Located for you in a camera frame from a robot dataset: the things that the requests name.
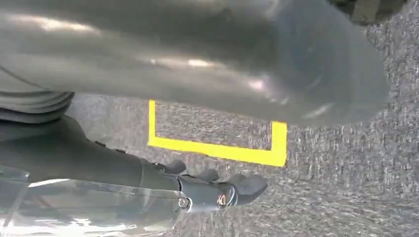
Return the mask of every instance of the yellow floor marking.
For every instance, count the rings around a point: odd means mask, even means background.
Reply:
[[[285,123],[272,122],[272,147],[268,151],[157,137],[154,100],[149,101],[148,117],[149,146],[272,166],[284,166],[287,159],[287,125]]]

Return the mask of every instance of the bolt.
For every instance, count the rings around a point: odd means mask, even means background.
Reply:
[[[163,164],[160,163],[154,163],[154,166],[161,172],[165,172],[166,171],[166,166],[164,166]]]
[[[178,205],[182,209],[188,208],[189,207],[189,199],[183,198],[183,197],[182,198],[179,198]]]

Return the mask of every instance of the black rubber part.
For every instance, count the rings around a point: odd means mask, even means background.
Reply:
[[[69,108],[71,92],[0,92],[0,120],[46,123],[61,118]]]
[[[180,174],[186,170],[186,165],[181,160],[175,160],[165,165],[165,172],[168,174]]]
[[[25,170],[33,182],[76,179],[179,191],[176,178],[145,159],[88,140],[69,117],[44,124],[0,121],[0,165]]]
[[[202,171],[199,175],[196,176],[196,178],[205,180],[207,182],[213,182],[220,178],[218,175],[218,172],[215,169],[206,169]]]
[[[261,175],[232,177],[228,183],[234,185],[237,192],[236,205],[246,205],[258,198],[268,187],[268,180]]]
[[[101,147],[106,147],[106,144],[101,143],[101,142],[99,142],[99,141],[95,141],[95,143],[96,143],[97,145],[101,146]]]
[[[117,151],[117,152],[119,152],[119,153],[126,153],[126,151],[124,151],[124,150],[121,150],[121,149],[115,149],[115,151]]]

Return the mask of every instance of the gray carpet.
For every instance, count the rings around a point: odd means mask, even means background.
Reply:
[[[168,237],[419,236],[419,3],[368,28],[392,82],[392,101],[371,122],[290,126],[285,168],[147,147],[147,102],[78,95],[69,114],[91,139],[149,160],[182,159],[190,173],[260,173],[253,205],[187,216]],[[268,122],[159,103],[161,136],[267,149]]]

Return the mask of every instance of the tire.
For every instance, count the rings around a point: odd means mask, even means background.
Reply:
[[[397,14],[407,0],[328,0],[358,25],[379,24]]]

